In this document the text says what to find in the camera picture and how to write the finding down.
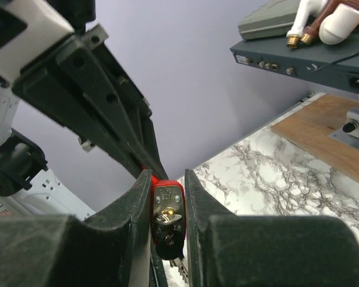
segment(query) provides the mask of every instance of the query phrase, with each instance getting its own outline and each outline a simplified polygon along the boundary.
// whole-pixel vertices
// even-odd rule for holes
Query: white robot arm
[[[11,84],[20,76],[22,68],[72,33],[74,28],[46,1],[0,0],[0,147],[12,135],[12,122],[19,104],[19,98],[10,90]],[[13,149],[7,157],[0,154],[0,162],[16,158],[17,147]],[[0,163],[0,193],[6,188],[5,184],[11,185],[15,174],[14,169],[7,172]],[[80,220],[94,214],[94,210],[64,187],[51,169],[40,169],[31,177],[24,179],[26,188],[16,185],[17,190],[10,188],[11,195],[0,196],[0,204],[9,213],[70,213]]]
[[[72,33],[46,1],[0,0],[0,77],[11,84],[26,65]]]
[[[31,180],[29,190],[21,189],[12,196],[1,197],[0,212],[12,215],[27,214],[72,214],[85,220],[95,211],[70,192],[54,175],[51,169],[41,170]]]
[[[0,86],[0,146],[12,134],[12,122],[19,105],[19,98],[8,88]],[[41,169],[30,181],[32,186],[22,188],[15,194],[0,196],[0,204],[11,214],[74,214],[84,220],[94,210],[70,192],[54,175],[51,169]]]

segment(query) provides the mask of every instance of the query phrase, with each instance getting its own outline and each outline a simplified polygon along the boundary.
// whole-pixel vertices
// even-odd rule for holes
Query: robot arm
[[[0,83],[83,148],[98,146],[136,178],[147,168],[167,179],[145,97],[105,46],[106,32],[85,33],[94,3],[0,1]]]
[[[0,146],[0,203],[11,214],[71,214],[85,220],[95,212],[47,167],[42,150],[13,130]]]

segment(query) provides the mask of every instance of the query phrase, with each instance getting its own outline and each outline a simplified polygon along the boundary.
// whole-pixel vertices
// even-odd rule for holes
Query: key
[[[185,283],[189,283],[189,274],[187,271],[187,260],[184,257],[184,255],[182,255],[182,259],[180,257],[178,257],[178,258],[175,258],[174,260],[170,260],[170,267],[172,267],[172,268],[177,267],[178,272],[182,276],[183,281],[185,281]]]
[[[163,260],[180,257],[184,249],[182,234],[178,231],[161,231],[157,240],[157,255]]]

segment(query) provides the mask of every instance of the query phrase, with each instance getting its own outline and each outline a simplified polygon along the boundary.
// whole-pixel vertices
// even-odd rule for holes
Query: marble surface
[[[203,187],[237,215],[336,216],[359,242],[359,184],[270,129],[322,95],[305,99],[194,171]],[[168,262],[164,266],[169,286],[187,286]]]

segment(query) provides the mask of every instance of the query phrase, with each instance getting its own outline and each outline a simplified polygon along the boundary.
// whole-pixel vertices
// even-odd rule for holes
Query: cable
[[[354,57],[357,57],[357,56],[359,56],[359,51],[357,51],[356,53],[354,53],[354,54],[352,54],[352,55],[350,55],[350,56],[346,56],[346,57],[341,58],[341,59],[339,59],[339,60],[335,60],[334,62],[325,64],[325,65],[323,65],[322,67],[319,67],[318,69],[315,69],[315,70],[311,71],[309,74],[312,74],[312,73],[314,73],[314,72],[318,72],[319,70],[322,70],[323,68],[326,68],[326,67],[331,66],[331,65],[338,64],[338,63],[340,63],[340,62],[342,62],[342,61],[345,61],[345,60],[348,60],[348,59],[351,59],[351,58],[354,58]]]

